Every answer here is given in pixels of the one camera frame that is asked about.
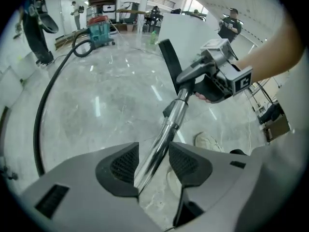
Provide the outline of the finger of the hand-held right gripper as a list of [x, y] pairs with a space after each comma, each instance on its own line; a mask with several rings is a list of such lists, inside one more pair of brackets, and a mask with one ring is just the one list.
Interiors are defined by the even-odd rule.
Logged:
[[200, 76], [211, 79], [214, 74], [215, 61], [207, 57], [200, 57], [177, 76], [176, 82], [180, 85]]

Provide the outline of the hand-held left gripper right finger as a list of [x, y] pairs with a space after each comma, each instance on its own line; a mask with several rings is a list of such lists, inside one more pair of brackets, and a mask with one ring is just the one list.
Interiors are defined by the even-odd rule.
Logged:
[[181, 184], [173, 226], [178, 232], [236, 232], [261, 158], [170, 143], [169, 163]]

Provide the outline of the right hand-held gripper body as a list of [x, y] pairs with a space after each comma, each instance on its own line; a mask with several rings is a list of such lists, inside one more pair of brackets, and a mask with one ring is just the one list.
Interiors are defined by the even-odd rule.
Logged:
[[200, 50], [203, 80], [195, 83], [195, 94], [204, 96], [211, 103], [219, 103], [252, 84], [252, 67], [240, 69], [232, 63], [236, 55], [227, 39], [211, 39]]

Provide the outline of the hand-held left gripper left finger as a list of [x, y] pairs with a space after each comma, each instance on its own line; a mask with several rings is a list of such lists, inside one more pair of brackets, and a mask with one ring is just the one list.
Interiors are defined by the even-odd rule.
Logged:
[[139, 205], [137, 142], [70, 158], [21, 199], [43, 232], [161, 232]]

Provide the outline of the silver metal vacuum tube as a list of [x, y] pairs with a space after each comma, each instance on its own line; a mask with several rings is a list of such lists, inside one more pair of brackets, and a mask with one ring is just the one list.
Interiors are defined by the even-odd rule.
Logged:
[[164, 118], [160, 133], [155, 138], [135, 175], [134, 185], [139, 193], [153, 178], [167, 153], [170, 142], [173, 141], [181, 127], [191, 94], [191, 91], [182, 88], [178, 93], [178, 97], [166, 107], [168, 115]]

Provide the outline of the person's right forearm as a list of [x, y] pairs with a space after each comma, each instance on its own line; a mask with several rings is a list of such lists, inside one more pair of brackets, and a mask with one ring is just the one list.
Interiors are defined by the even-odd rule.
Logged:
[[271, 39], [234, 64], [241, 70], [252, 67], [252, 81], [258, 82], [290, 70], [300, 61], [304, 49], [294, 21], [286, 16]]

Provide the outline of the red and green vacuum cleaner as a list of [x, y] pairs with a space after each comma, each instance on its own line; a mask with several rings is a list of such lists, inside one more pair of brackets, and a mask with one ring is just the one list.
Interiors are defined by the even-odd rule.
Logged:
[[106, 15], [93, 17], [88, 21], [90, 39], [95, 48], [105, 45], [115, 45], [114, 39], [110, 37], [110, 21]]

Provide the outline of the person's right hand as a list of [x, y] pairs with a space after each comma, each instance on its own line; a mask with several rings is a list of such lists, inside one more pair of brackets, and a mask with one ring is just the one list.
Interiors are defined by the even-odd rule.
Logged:
[[200, 94], [200, 93], [198, 93], [198, 92], [195, 92], [195, 96], [196, 96], [198, 99], [202, 100], [202, 101], [205, 101], [205, 102], [207, 102], [207, 103], [211, 103], [210, 100], [208, 100], [204, 95], [202, 95], [202, 94]]

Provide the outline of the white shoe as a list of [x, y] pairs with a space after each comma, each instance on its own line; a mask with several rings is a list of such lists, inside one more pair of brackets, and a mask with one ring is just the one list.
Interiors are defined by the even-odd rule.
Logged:
[[217, 141], [205, 132], [200, 132], [195, 136], [194, 146], [211, 151], [224, 152]]

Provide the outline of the white bathtub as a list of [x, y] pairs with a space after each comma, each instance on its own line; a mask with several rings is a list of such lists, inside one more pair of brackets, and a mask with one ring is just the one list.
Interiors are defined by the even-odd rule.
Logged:
[[179, 58], [191, 58], [211, 39], [219, 39], [217, 31], [206, 21], [190, 15], [164, 14], [158, 41], [169, 39]]

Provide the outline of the brown cardboard box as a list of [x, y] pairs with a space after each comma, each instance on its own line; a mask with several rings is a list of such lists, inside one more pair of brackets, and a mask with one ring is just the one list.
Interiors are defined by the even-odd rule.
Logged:
[[285, 115], [279, 116], [275, 121], [268, 121], [263, 129], [267, 142], [271, 142], [276, 138], [290, 131], [290, 126]]

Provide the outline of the white appliance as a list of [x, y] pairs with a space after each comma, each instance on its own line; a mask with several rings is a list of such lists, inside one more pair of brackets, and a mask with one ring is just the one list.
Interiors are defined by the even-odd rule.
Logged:
[[107, 16], [112, 22], [116, 21], [116, 7], [113, 5], [103, 5], [102, 15]]

